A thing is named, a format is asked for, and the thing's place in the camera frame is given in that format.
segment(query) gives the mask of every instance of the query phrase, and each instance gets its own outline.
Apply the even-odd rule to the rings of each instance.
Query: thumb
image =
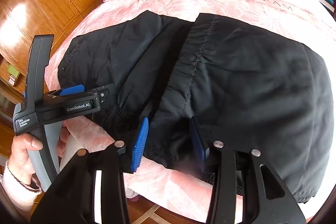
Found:
[[[26,153],[26,150],[40,150],[43,144],[29,133],[15,136],[12,143],[12,153],[19,155]]]

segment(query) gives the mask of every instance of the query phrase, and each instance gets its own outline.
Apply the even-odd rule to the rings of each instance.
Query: pink blanket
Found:
[[[332,71],[336,68],[335,51],[332,51],[336,45],[336,22],[318,0],[104,1],[79,24],[51,58],[45,73],[50,90],[59,88],[57,67],[72,38],[131,20],[145,10],[189,21],[195,21],[199,13],[229,16],[302,42],[324,58],[333,90],[336,87],[336,73]],[[113,141],[102,128],[84,117],[67,121],[67,126],[74,138],[89,151],[103,149]],[[135,174],[125,174],[124,177],[126,187],[175,213],[205,222],[211,185],[145,158]],[[241,213],[242,200],[238,198],[237,201],[237,211]],[[236,223],[239,220],[241,215],[237,213]]]

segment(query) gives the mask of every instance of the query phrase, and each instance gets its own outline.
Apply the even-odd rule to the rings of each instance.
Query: black fabric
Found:
[[[58,67],[62,88],[114,83],[116,96],[89,116],[114,139],[151,121],[144,156],[207,182],[195,164],[196,115],[233,149],[259,149],[296,201],[320,187],[333,137],[323,59],[307,46],[228,17],[192,23],[149,11],[72,40]]]

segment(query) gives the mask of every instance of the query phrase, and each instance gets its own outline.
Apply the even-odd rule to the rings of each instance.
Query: bedsheet pattern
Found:
[[[49,90],[59,88],[58,64],[72,38],[131,20],[145,10],[189,21],[195,21],[199,13],[228,16],[302,42],[324,58],[335,90],[336,73],[332,68],[336,68],[336,22],[318,0],[104,0],[76,27],[50,59],[45,72]],[[103,149],[113,142],[102,128],[84,117],[68,120],[67,126],[75,139],[90,152]],[[326,176],[328,172],[332,173],[329,166]],[[205,222],[211,185],[167,170],[145,158],[137,173],[125,174],[124,178],[126,187],[153,202]],[[242,200],[238,198],[237,202],[237,208],[241,210]],[[318,209],[316,205],[304,212],[306,218]],[[239,220],[241,216],[236,216],[236,223]]]

